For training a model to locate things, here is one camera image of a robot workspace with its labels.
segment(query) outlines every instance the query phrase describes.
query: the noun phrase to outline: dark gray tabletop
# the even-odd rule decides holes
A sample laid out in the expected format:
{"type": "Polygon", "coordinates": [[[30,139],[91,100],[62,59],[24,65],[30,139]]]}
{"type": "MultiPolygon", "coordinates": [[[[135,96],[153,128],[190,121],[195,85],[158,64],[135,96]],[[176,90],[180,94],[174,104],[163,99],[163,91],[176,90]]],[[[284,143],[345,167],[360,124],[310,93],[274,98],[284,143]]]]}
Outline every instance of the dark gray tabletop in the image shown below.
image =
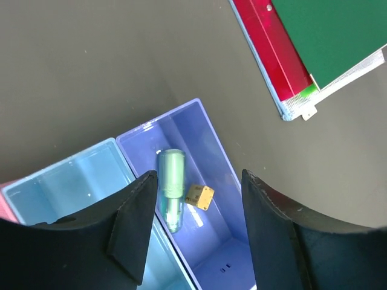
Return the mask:
{"type": "Polygon", "coordinates": [[[199,97],[239,175],[387,224],[386,66],[286,123],[226,0],[3,1],[0,35],[1,182],[199,97]]]}

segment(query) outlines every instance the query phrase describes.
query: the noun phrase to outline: blue plastic bin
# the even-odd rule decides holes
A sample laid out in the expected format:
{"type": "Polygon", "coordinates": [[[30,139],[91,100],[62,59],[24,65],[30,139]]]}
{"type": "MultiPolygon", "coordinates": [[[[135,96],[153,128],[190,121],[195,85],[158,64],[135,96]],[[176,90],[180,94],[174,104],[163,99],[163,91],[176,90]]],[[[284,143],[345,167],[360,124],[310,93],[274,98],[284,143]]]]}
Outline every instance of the blue plastic bin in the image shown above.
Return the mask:
{"type": "MultiPolygon", "coordinates": [[[[134,179],[115,139],[110,138],[4,187],[2,194],[21,224],[52,223],[121,190],[134,179]]],[[[143,285],[138,289],[194,289],[156,217],[143,285]]]]}
{"type": "Polygon", "coordinates": [[[21,224],[48,224],[82,210],[134,180],[113,138],[4,187],[21,224]]]}
{"type": "Polygon", "coordinates": [[[157,169],[161,150],[186,153],[186,190],[191,184],[203,184],[215,195],[207,211],[185,204],[181,230],[168,235],[203,289],[254,289],[241,184],[200,100],[130,130],[117,142],[136,176],[157,169]]]}

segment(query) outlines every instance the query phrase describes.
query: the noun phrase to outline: small wooden block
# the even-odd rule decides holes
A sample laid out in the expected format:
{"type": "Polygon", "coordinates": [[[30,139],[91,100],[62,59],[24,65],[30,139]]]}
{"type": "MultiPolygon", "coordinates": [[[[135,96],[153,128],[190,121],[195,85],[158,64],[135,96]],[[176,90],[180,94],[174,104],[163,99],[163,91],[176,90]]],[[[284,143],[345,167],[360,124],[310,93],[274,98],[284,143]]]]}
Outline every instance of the small wooden block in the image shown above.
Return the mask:
{"type": "Polygon", "coordinates": [[[188,191],[185,201],[194,207],[208,210],[214,193],[215,191],[211,187],[193,184],[188,191]]]}

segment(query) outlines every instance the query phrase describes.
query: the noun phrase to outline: green folder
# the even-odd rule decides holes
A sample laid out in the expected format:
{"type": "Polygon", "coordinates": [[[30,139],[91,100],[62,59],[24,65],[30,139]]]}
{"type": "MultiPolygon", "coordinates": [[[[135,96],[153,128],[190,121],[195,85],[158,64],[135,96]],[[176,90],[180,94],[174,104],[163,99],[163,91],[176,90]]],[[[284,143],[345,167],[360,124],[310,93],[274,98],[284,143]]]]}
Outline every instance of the green folder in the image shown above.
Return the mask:
{"type": "Polygon", "coordinates": [[[319,89],[387,44],[387,0],[273,0],[273,4],[319,89]]]}

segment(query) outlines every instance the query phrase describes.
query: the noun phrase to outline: bottle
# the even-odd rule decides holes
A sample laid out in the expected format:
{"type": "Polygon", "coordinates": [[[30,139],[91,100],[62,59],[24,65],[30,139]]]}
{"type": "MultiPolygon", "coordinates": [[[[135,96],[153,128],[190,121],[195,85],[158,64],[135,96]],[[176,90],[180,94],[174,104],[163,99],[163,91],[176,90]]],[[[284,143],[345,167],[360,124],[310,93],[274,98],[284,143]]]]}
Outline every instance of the bottle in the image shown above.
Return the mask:
{"type": "Polygon", "coordinates": [[[185,159],[185,153],[178,149],[158,154],[159,211],[171,233],[183,223],[185,159]]]}

